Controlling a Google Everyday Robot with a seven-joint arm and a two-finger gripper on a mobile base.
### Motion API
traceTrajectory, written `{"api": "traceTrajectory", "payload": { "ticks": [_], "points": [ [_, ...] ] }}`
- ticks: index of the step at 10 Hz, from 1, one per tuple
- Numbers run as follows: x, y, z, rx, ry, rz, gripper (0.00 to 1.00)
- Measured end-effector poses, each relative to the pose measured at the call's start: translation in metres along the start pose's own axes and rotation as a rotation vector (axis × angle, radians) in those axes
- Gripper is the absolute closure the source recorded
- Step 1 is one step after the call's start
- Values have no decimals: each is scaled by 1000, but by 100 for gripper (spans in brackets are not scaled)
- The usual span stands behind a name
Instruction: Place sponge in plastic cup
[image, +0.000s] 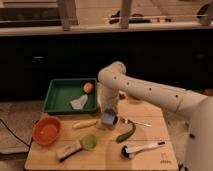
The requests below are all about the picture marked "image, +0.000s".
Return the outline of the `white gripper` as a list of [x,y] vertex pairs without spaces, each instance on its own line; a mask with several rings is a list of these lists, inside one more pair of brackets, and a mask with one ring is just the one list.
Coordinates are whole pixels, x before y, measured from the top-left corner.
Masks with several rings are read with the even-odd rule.
[[101,111],[112,109],[115,113],[118,112],[119,91],[111,88],[103,87],[100,90],[100,106]]

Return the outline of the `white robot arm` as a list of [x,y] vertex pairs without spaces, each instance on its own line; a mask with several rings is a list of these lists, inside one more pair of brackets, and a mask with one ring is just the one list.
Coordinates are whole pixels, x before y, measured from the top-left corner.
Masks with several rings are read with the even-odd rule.
[[182,115],[189,122],[185,171],[213,171],[213,96],[191,90],[135,79],[116,61],[101,69],[102,109],[117,108],[119,91]]

